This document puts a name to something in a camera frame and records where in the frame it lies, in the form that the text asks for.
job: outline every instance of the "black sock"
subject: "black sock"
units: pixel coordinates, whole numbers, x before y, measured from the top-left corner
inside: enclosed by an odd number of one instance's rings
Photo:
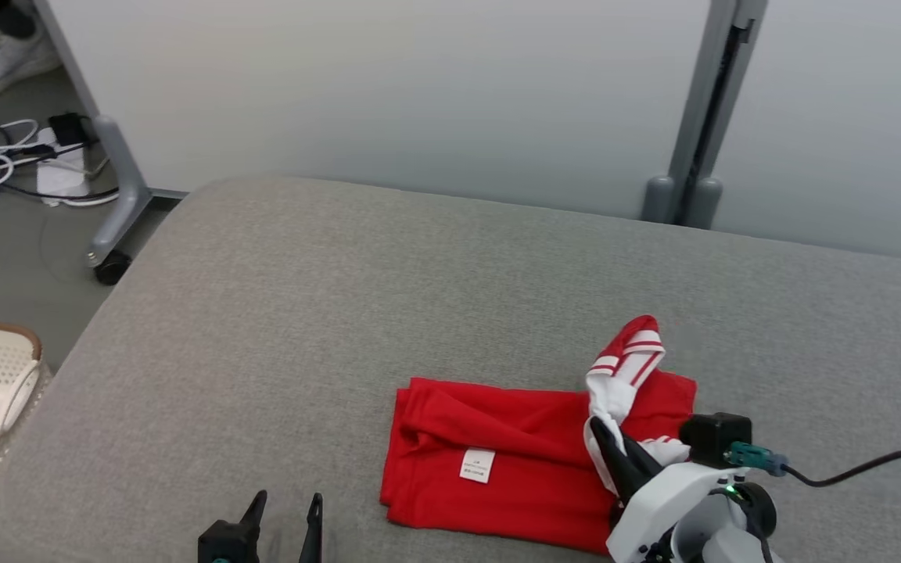
[[[33,17],[9,4],[0,10],[0,29],[10,37],[28,39],[37,31],[37,24]]]

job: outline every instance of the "white power strip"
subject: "white power strip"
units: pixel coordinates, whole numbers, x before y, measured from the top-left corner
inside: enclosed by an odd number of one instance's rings
[[[37,142],[50,145],[51,149],[61,152],[77,144],[60,146],[54,136],[54,130],[44,127],[37,133]],[[56,158],[60,163],[70,165],[75,170],[85,169],[85,149],[75,149]],[[85,174],[68,168],[53,167],[47,163],[37,163],[37,192],[47,195],[64,195],[66,197],[89,195],[89,185],[85,181]],[[60,199],[41,197],[43,203],[48,206],[58,206]]]

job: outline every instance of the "folded red cloth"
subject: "folded red cloth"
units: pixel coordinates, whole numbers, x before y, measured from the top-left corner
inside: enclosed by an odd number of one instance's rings
[[[676,436],[696,384],[654,371],[621,429],[630,438]],[[398,389],[382,503],[390,521],[525,539],[596,553],[612,495],[583,442],[587,393],[498,389],[413,378]],[[489,482],[462,478],[468,448],[496,452]]]

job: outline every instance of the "white paper tag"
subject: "white paper tag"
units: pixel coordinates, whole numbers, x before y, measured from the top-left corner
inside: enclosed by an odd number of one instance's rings
[[[465,459],[461,462],[461,477],[479,483],[489,483],[489,473],[493,470],[493,457],[496,457],[496,452],[491,450],[469,448],[465,452]]]

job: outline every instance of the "white partition panel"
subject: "white partition panel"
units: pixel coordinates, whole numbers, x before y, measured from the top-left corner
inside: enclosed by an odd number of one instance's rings
[[[901,2],[772,0],[713,176],[715,229],[901,256]]]
[[[48,0],[147,185],[264,170],[636,217],[702,0]]]

